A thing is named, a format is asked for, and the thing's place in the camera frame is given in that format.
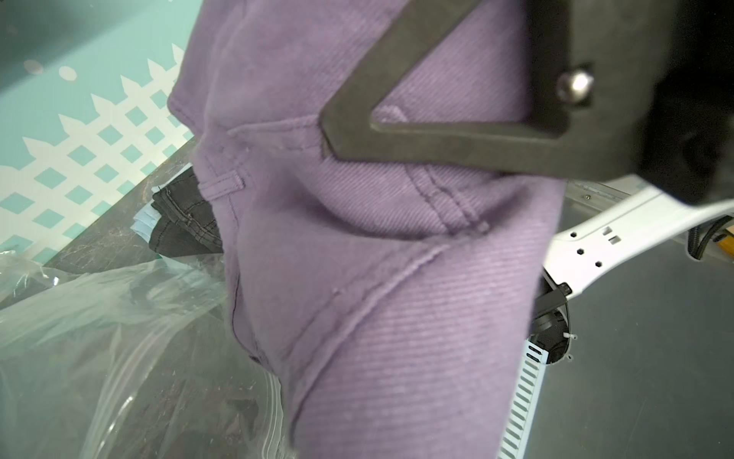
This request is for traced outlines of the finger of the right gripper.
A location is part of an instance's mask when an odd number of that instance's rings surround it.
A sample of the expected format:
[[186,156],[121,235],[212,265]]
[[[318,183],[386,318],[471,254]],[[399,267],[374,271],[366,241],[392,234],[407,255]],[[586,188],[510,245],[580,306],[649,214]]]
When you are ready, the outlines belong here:
[[557,172],[565,1],[410,1],[330,97],[342,161]]

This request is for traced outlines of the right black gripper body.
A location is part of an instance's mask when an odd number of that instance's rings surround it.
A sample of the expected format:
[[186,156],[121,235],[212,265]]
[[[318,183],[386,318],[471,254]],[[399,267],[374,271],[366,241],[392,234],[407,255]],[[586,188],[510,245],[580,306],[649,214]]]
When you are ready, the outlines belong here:
[[686,204],[733,195],[733,5],[573,1],[569,65],[591,73],[568,178],[635,174]]

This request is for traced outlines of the purple garment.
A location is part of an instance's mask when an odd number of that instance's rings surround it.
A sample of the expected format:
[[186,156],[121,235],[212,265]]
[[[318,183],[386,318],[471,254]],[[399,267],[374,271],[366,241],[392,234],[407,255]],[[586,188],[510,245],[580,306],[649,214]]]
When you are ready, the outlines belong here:
[[302,458],[495,457],[561,214],[552,178],[336,160],[319,112],[402,9],[206,1],[168,101]]

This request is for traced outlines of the dark grey denim trousers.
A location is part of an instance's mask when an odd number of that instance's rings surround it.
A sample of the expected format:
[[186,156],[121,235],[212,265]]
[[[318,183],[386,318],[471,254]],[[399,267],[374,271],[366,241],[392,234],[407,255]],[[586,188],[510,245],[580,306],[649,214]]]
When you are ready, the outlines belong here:
[[193,168],[188,168],[153,194],[160,219],[149,248],[166,257],[223,254],[223,241],[210,203],[202,197]]

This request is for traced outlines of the clear plastic vacuum bag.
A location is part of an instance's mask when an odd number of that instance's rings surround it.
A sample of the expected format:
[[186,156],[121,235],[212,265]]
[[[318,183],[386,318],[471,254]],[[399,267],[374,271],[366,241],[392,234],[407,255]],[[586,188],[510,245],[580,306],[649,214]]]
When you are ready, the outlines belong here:
[[2,456],[292,457],[226,310],[220,256],[72,275],[3,252]]

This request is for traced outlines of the light blue garment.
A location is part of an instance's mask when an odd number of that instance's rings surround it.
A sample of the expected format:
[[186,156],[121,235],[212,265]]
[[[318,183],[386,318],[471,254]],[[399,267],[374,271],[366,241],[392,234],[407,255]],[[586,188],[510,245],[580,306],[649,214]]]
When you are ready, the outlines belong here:
[[[191,163],[185,164],[171,179],[163,184],[152,187],[154,194],[161,191],[164,187],[170,184],[174,179],[178,178],[186,170],[191,168]],[[150,199],[133,217],[133,224],[130,229],[143,241],[149,243],[152,237],[152,233],[161,220],[162,214],[153,208],[153,199]]]

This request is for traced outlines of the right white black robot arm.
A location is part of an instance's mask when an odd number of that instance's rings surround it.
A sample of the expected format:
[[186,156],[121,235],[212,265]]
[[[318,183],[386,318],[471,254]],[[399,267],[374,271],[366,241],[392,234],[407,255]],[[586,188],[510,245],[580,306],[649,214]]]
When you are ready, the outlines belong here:
[[680,233],[700,258],[733,216],[733,5],[729,1],[525,1],[520,44],[531,107],[520,122],[384,124],[376,108],[479,9],[411,1],[326,103],[342,161],[441,164],[607,182],[643,191],[558,233],[529,337],[555,363],[573,338],[568,303]]

